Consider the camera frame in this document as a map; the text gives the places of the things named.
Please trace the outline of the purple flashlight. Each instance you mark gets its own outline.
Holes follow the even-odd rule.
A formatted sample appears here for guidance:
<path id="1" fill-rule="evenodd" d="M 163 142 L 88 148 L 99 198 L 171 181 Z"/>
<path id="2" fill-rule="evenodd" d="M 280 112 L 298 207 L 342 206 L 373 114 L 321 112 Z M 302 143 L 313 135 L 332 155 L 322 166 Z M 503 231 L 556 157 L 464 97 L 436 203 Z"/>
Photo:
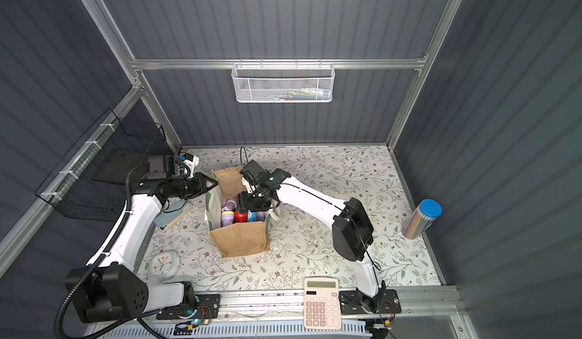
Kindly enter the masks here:
<path id="1" fill-rule="evenodd" d="M 235 219 L 235 211 L 230 211 L 230 210 L 226 210 L 226 211 L 222 211 L 221 212 L 221 227 L 227 227 L 229 225 L 232 225 L 234 223 L 234 219 Z"/>

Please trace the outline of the red flashlight vertical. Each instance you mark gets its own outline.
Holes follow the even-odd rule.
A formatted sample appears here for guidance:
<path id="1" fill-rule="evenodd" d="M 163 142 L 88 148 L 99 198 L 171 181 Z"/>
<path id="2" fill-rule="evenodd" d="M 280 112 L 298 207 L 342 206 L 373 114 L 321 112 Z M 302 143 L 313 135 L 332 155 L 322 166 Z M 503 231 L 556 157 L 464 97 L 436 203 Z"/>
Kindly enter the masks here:
<path id="1" fill-rule="evenodd" d="M 244 222 L 248 222 L 248 213 L 247 212 L 239 212 L 236 211 L 234 213 L 234 223 L 244 223 Z"/>

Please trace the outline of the purple flashlight vertical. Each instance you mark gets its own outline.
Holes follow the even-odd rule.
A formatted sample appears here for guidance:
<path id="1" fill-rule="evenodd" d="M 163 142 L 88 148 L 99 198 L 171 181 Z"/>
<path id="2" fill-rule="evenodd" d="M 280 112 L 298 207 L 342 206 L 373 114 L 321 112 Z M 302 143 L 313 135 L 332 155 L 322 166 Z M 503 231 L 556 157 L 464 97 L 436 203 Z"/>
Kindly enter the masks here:
<path id="1" fill-rule="evenodd" d="M 229 199 L 226 201 L 224 206 L 221 208 L 222 212 L 235 212 L 238 206 L 238 202 L 235 199 Z"/>

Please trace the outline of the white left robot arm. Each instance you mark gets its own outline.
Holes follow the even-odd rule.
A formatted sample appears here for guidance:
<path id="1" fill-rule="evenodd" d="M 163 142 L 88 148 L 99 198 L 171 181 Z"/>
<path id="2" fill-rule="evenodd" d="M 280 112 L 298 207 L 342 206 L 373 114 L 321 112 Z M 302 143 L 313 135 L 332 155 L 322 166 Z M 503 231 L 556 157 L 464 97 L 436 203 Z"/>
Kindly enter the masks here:
<path id="1" fill-rule="evenodd" d="M 95 255 L 65 281 L 68 296 L 81 322 L 136 319 L 145 313 L 190 316 L 198 300 L 186 282 L 148 285 L 137 271 L 154 233 L 154 220 L 172 198 L 189 200 L 218 186 L 201 172 L 192 178 L 144 180 L 130 185 L 129 199 L 114 228 Z"/>

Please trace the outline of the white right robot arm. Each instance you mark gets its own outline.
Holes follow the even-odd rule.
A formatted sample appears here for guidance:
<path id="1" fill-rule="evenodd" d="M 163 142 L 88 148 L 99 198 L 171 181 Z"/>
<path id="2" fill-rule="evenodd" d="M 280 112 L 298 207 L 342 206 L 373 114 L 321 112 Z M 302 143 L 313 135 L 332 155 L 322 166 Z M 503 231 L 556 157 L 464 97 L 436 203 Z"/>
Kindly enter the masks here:
<path id="1" fill-rule="evenodd" d="M 251 201 L 287 204 L 323 222 L 331 231 L 333 249 L 353 264 L 356 289 L 376 298 L 382 287 L 380 268 L 373 259 L 374 227 L 363 204 L 356 198 L 340 200 L 303 184 L 289 172 L 269 172 L 255 161 L 240 171 L 250 188 Z"/>

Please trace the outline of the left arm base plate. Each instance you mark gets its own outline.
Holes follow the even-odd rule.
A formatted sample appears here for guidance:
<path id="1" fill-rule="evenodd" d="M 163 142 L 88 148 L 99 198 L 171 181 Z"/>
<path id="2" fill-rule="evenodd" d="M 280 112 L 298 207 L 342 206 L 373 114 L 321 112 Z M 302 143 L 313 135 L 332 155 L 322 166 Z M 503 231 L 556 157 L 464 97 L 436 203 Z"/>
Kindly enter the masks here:
<path id="1" fill-rule="evenodd" d="M 157 320 L 212 320 L 218 317 L 221 295 L 198 294 L 195 299 L 186 298 L 175 307 L 162 309 L 157 315 Z"/>

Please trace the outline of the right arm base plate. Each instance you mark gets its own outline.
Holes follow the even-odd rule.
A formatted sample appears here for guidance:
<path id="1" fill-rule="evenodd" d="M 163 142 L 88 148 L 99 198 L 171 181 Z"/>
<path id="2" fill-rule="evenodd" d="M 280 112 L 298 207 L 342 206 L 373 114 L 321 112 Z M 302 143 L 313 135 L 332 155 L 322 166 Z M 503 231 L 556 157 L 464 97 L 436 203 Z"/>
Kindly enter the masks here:
<path id="1" fill-rule="evenodd" d="M 370 298 L 358 290 L 341 290 L 339 293 L 343 315 L 374 314 L 393 316 L 402 312 L 400 299 L 395 290 L 384 289 Z"/>

